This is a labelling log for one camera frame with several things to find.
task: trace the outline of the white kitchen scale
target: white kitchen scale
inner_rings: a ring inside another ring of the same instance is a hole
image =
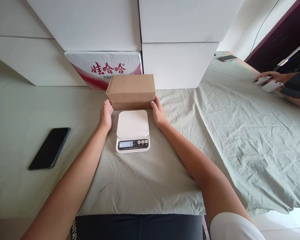
[[[117,128],[117,152],[145,152],[149,148],[148,113],[145,110],[121,112]]]

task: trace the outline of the brown cardboard box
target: brown cardboard box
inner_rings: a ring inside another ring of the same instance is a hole
[[[114,110],[151,108],[156,90],[152,74],[112,76],[106,95]]]

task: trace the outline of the white sleeve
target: white sleeve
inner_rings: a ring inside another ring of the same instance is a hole
[[[255,225],[230,212],[219,213],[213,218],[210,234],[212,240],[265,240]]]

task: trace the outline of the floor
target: floor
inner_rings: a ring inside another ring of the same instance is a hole
[[[252,220],[266,240],[300,240],[300,208],[290,214],[270,211]]]

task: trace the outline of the light green cloth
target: light green cloth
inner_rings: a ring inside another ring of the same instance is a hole
[[[255,77],[236,61],[213,59],[197,89],[157,94],[169,122],[226,174],[251,215],[286,213],[300,207],[300,110],[254,85]],[[95,130],[105,98],[87,87],[35,87],[2,67],[0,219],[37,214]],[[79,215],[204,214],[198,186],[147,112],[151,147],[131,154],[115,150],[119,111],[114,112]],[[28,171],[56,127],[71,132],[55,167]]]

